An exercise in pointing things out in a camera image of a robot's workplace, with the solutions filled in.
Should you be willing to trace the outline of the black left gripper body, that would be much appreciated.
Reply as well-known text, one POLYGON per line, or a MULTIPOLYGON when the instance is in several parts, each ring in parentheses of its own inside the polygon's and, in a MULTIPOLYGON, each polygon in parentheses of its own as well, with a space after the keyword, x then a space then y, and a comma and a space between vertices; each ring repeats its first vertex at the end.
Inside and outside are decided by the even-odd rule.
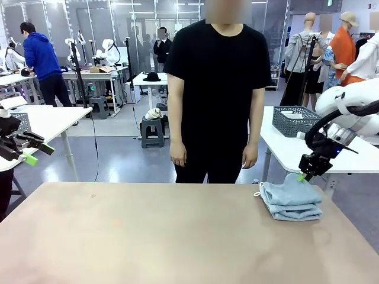
POLYGON ((1 137, 1 157, 7 161, 23 161, 22 142, 18 135, 1 137))

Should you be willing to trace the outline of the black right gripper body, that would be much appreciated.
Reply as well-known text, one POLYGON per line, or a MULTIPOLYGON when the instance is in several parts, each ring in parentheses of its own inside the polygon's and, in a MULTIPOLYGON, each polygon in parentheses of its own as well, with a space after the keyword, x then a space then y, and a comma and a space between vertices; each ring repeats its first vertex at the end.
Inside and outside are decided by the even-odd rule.
POLYGON ((330 158, 323 157, 319 153, 304 154, 299 163, 299 169, 307 176, 321 176, 331 167, 330 158))

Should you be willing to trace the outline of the person's left hand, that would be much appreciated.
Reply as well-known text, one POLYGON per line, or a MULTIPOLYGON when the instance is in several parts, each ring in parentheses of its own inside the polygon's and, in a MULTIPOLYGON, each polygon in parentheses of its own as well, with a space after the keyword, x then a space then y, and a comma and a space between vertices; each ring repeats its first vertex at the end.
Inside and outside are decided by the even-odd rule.
POLYGON ((243 150, 242 169, 250 169, 258 160, 258 144, 249 143, 243 150))

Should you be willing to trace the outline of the person's right hand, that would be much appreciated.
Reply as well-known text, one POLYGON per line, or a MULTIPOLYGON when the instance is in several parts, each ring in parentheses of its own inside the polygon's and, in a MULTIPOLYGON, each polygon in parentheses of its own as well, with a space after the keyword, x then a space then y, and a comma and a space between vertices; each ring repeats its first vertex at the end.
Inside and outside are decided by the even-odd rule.
POLYGON ((187 161, 187 151, 184 144, 180 141, 171 142, 170 145, 171 161, 176 166, 184 167, 187 161))

